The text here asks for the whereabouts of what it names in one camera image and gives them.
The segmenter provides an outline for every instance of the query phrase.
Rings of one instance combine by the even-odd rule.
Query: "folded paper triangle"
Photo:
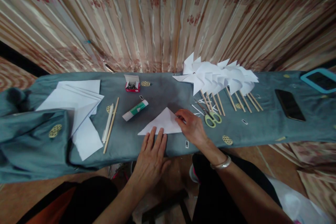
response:
[[[160,128],[164,128],[165,134],[181,133],[180,126],[175,122],[176,115],[169,108],[165,108],[153,121],[138,133],[138,135],[146,135],[151,132],[152,128],[156,126],[155,135],[159,133]]]

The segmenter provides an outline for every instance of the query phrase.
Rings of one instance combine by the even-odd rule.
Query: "tablet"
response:
[[[321,93],[336,92],[336,74],[325,68],[318,68],[301,76],[306,82]]]

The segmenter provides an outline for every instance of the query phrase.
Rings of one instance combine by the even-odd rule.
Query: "white plastic bag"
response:
[[[332,224],[328,215],[301,193],[266,175],[274,186],[283,211],[295,224]]]

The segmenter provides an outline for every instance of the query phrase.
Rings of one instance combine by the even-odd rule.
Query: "hand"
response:
[[[163,135],[163,128],[160,129],[156,142],[153,146],[156,127],[146,134],[143,139],[141,151],[136,161],[136,165],[129,182],[137,187],[137,193],[143,196],[153,188],[160,180],[165,169],[170,165],[171,161],[164,161],[167,144],[167,134]]]
[[[199,148],[199,146],[208,141],[201,118],[186,109],[178,110],[175,115],[179,117],[175,118],[175,121],[179,124],[182,133],[190,142]]]

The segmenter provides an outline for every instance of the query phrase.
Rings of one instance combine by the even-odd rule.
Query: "box of pins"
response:
[[[140,80],[137,75],[124,75],[126,79],[125,89],[127,92],[140,92]]]

